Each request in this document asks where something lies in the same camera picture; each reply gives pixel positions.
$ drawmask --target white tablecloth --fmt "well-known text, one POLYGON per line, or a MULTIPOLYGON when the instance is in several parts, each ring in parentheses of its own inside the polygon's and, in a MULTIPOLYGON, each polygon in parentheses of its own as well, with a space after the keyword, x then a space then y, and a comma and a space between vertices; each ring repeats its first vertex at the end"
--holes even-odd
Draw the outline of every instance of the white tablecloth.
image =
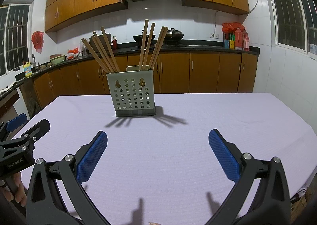
MULTIPOLYGON (((43 118, 49 120, 50 132, 35 144, 34 158, 51 162, 75 154, 99 130, 105 131, 108 146, 83 187, 112 225, 205 224, 233 186, 208 144, 214 128, 242 153, 263 160, 280 157, 291 196, 317 166, 313 129, 271 94, 158 94, 155 104, 156 116, 116 118, 110 95, 62 96, 19 135, 43 118)), ((22 172, 26 187, 32 169, 22 172)))

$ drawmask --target red plastic bag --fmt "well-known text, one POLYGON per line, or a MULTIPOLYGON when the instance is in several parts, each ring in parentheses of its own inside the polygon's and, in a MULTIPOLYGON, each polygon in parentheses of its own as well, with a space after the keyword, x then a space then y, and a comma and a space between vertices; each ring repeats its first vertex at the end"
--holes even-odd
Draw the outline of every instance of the red plastic bag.
POLYGON ((78 53, 79 52, 79 50, 78 50, 79 48, 75 48, 75 49, 73 49, 73 50, 68 50, 68 53, 74 53, 74 54, 76 54, 76 53, 78 53))
POLYGON ((43 34, 44 34, 43 32, 39 32, 39 31, 34 32, 31 39, 35 50, 39 52, 40 54, 42 53, 42 48, 44 44, 43 34))
POLYGON ((222 31, 225 33, 234 33, 238 27, 242 31, 245 29, 240 23, 224 23, 222 24, 222 31))

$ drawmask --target keyhole-shaped hole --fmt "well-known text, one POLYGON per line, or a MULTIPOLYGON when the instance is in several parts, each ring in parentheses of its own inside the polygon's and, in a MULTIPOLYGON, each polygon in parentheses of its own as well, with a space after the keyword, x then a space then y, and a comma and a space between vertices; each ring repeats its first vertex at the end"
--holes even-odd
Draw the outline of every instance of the keyhole-shaped hole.
POLYGON ((140 86, 144 87, 145 86, 145 81, 143 78, 140 79, 140 86))
POLYGON ((121 84, 119 83, 119 81, 118 80, 116 80, 116 88, 120 88, 121 87, 121 84))

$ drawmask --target wooden chopstick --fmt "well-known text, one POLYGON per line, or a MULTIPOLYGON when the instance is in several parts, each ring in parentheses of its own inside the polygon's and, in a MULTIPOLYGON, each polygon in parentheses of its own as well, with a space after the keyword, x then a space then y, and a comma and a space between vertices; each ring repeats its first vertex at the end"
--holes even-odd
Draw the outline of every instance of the wooden chopstick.
POLYGON ((106 67, 106 65, 101 61, 100 57, 98 57, 97 53, 94 51, 94 49, 90 46, 90 44, 88 43, 88 41, 86 41, 85 39, 81 39, 81 41, 84 43, 84 45, 86 46, 86 48, 89 50, 89 52, 93 55, 93 57, 96 59, 97 63, 101 66, 101 68, 106 72, 106 73, 110 73, 110 71, 108 70, 108 68, 106 67))
POLYGON ((165 29, 165 26, 162 26, 161 31, 160 31, 159 36, 158 36, 158 39, 157 39, 157 41, 156 41, 155 48, 154 48, 154 50, 153 50, 153 53, 152 53, 152 56, 151 56, 151 59, 150 59, 150 62, 149 62, 148 70, 151 69, 151 66, 152 66, 154 57, 155 57, 155 55, 156 55, 157 48, 158 48, 159 43, 160 43, 160 41, 161 41, 161 38, 162 38, 162 35, 163 35, 163 32, 164 32, 164 29, 165 29))
POLYGON ((120 72, 120 68, 119 68, 118 63, 117 63, 117 61, 116 61, 115 55, 114 55, 114 53, 112 52, 112 48, 111 48, 111 45, 110 45, 110 43, 109 43, 109 40, 108 40, 106 31, 105 31, 105 29, 104 29, 103 26, 102 26, 100 29, 101 29, 103 38, 104 38, 104 40, 105 40, 105 42, 106 42, 106 45, 107 45, 108 51, 109 51, 109 53, 110 53, 111 59, 112 59, 114 65, 115 65, 115 68, 116 68, 117 72, 119 73, 119 72, 120 72))
POLYGON ((151 65, 151 69, 154 68, 156 59, 157 59, 157 57, 159 56, 159 51, 161 50, 161 47, 162 47, 162 45, 163 45, 163 41, 164 41, 164 39, 165 39, 165 35, 166 35, 166 33, 167 33, 167 30, 168 30, 168 27, 165 27, 164 32, 163 32, 163 35, 162 35, 162 38, 161 38, 161 41, 160 41, 160 43, 159 43, 159 45, 158 45, 158 48, 157 48, 157 50, 156 50, 156 53, 155 53, 155 56, 154 56, 154 60, 153 60, 153 63, 152 63, 152 65, 151 65))
POLYGON ((99 46, 99 44, 98 44, 98 42, 97 42, 95 36, 94 36, 94 35, 91 36, 91 39, 92 39, 93 42, 95 43, 97 49, 99 50, 99 53, 101 54, 103 60, 105 61, 106 65, 108 66, 108 69, 110 70, 110 73, 114 73, 114 72, 115 72, 114 69, 112 68, 112 66, 111 66, 111 64, 109 63, 108 59, 106 58, 106 56, 105 56, 104 53, 102 52, 102 49, 100 48, 100 46, 99 46))
POLYGON ((149 54, 150 45, 151 45, 151 41, 152 41, 154 26, 155 26, 155 23, 152 23, 151 29, 150 29, 150 35, 149 35, 149 38, 148 38, 148 40, 147 40, 147 45, 146 45, 146 50, 145 50, 145 56, 144 56, 144 60, 143 60, 142 70, 145 70, 146 61, 147 61, 147 56, 148 56, 148 54, 149 54))
POLYGON ((142 36, 141 55, 140 55, 140 61, 139 61, 139 70, 141 70, 142 63, 143 63, 143 54, 144 54, 144 47, 145 47, 145 41, 146 41, 146 34, 147 34, 147 26, 148 26, 148 24, 149 24, 149 20, 145 19, 143 36, 142 36))
POLYGON ((100 39, 99 39, 97 33, 96 33, 96 32, 93 32, 93 34, 94 34, 94 35, 92 36, 92 38, 94 37, 94 38, 93 38, 93 41, 94 41, 94 42, 96 41, 95 44, 96 44, 96 46, 97 46, 97 48, 98 48, 98 50, 99 50, 99 52, 100 52, 102 58, 105 60, 107 66, 110 65, 109 70, 110 70, 112 73, 115 73, 115 66, 113 65, 111 59, 109 58, 108 53, 106 52, 105 48, 103 47, 103 45, 102 45, 102 43, 101 43, 101 41, 100 41, 100 39))

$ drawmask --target utensil caddy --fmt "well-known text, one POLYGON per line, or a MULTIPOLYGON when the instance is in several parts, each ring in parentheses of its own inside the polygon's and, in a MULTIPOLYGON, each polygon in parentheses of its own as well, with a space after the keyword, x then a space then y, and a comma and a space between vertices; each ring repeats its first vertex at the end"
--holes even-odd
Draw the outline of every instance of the utensil caddy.
POLYGON ((135 65, 106 75, 117 117, 155 115, 153 70, 139 71, 135 65))

